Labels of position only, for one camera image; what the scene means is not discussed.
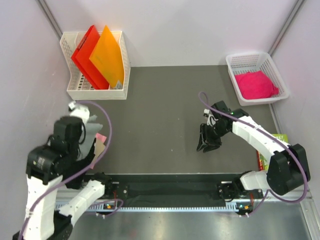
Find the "grey t shirt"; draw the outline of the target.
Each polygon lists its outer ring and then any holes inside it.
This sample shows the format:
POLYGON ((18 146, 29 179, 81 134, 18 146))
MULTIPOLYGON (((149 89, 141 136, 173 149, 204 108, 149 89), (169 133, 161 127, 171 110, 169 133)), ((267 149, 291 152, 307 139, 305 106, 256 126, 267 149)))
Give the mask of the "grey t shirt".
POLYGON ((89 117, 85 126, 85 138, 84 142, 79 145, 79 154, 77 157, 77 161, 81 161, 87 157, 89 154, 92 145, 94 144, 94 140, 96 138, 96 134, 101 131, 103 125, 96 122, 97 116, 92 115, 89 117))

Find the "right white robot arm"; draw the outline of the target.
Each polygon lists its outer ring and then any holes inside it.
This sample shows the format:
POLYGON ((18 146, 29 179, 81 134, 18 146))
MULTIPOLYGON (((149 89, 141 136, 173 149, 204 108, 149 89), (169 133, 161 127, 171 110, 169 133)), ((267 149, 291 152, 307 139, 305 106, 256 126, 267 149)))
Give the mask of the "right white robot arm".
POLYGON ((222 137, 232 133, 245 140, 268 162, 261 171, 247 171, 235 180, 233 192, 245 198, 252 190, 269 189, 283 196, 305 186, 311 179, 305 148, 280 140, 258 125, 243 109, 230 110, 219 101, 203 111, 206 122, 200 125, 196 150, 204 153, 218 149, 222 137))

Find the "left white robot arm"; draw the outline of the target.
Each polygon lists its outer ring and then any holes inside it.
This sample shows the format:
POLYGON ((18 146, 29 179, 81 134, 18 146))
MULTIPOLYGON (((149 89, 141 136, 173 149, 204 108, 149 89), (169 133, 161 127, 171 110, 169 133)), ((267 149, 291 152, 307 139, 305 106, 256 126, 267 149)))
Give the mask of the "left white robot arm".
POLYGON ((111 177, 96 173, 69 203, 55 209, 58 189, 71 188, 71 182, 82 179, 91 168, 96 134, 102 128, 95 120, 95 115, 61 117, 47 143, 28 154, 25 218, 14 240, 67 240, 87 209, 100 197, 113 194, 111 177))

